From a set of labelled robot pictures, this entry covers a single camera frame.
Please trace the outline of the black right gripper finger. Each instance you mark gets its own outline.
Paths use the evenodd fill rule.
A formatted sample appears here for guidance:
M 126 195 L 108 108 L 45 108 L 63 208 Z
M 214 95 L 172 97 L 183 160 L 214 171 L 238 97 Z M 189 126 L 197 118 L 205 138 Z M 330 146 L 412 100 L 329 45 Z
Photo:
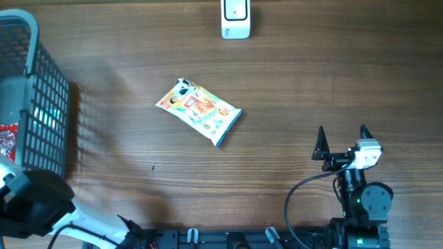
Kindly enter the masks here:
M 312 160 L 327 160 L 330 156 L 329 145 L 323 126 L 319 126 L 316 146 L 314 147 Z
M 373 139 L 372 134 L 368 131 L 368 128 L 364 124 L 360 126 L 360 135 L 361 139 Z

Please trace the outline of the yellow wet wipes pack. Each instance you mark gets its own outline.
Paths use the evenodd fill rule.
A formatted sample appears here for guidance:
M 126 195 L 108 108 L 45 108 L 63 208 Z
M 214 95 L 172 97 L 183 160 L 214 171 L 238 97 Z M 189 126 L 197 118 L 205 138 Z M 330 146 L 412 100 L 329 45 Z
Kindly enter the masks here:
M 235 121 L 243 114 L 202 86 L 179 78 L 175 86 L 156 103 L 219 147 Z

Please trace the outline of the red candy bag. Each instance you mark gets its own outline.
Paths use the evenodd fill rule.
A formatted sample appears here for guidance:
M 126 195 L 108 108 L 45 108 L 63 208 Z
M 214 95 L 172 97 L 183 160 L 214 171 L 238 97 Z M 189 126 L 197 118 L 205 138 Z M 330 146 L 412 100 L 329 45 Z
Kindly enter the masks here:
M 12 162 L 15 161 L 17 150 L 17 133 L 18 124 L 5 124 L 0 128 L 0 146 L 1 154 L 9 158 Z

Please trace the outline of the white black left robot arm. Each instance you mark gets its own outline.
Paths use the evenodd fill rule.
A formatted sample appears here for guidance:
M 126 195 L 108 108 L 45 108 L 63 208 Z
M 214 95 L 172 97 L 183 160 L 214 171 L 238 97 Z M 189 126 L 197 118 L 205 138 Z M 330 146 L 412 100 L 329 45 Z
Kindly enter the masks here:
M 75 198 L 48 169 L 23 170 L 1 156 L 1 237 L 66 235 L 98 248 L 144 248 L 147 235 L 131 220 L 101 212 Z

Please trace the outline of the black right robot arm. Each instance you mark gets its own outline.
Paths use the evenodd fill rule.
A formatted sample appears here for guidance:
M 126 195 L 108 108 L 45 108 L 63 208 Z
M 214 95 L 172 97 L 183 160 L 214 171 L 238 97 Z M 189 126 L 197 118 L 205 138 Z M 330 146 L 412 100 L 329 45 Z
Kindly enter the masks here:
M 367 182 L 365 170 L 378 164 L 383 147 L 368 131 L 360 127 L 361 138 L 343 153 L 329 150 L 325 131 L 318 130 L 312 160 L 323 161 L 322 170 L 336 175 L 343 210 L 342 218 L 333 218 L 325 232 L 327 248 L 386 249 L 390 247 L 388 212 L 393 190 L 384 183 Z

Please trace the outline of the white barcode scanner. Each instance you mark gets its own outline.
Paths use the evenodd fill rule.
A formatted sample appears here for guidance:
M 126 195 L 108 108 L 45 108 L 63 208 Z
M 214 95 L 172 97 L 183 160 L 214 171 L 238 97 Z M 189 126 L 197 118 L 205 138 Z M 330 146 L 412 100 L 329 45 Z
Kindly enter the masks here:
M 250 0 L 221 0 L 221 35 L 224 39 L 246 39 L 251 33 Z

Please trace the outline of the grey black shopping basket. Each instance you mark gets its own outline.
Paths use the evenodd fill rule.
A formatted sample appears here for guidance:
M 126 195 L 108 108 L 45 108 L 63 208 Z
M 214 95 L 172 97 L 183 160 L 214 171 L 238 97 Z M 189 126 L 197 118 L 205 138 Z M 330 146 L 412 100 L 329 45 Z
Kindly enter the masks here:
M 71 88 L 29 12 L 1 11 L 1 124 L 16 125 L 15 162 L 66 173 Z

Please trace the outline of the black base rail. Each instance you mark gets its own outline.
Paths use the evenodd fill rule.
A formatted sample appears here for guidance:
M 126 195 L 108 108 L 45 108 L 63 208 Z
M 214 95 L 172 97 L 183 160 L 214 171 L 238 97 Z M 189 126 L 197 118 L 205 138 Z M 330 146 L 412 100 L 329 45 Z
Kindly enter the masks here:
M 137 248 L 231 249 L 231 248 L 373 248 L 389 249 L 385 227 L 362 228 L 337 225 L 298 227 L 299 243 L 286 229 L 276 230 L 146 230 L 147 238 Z

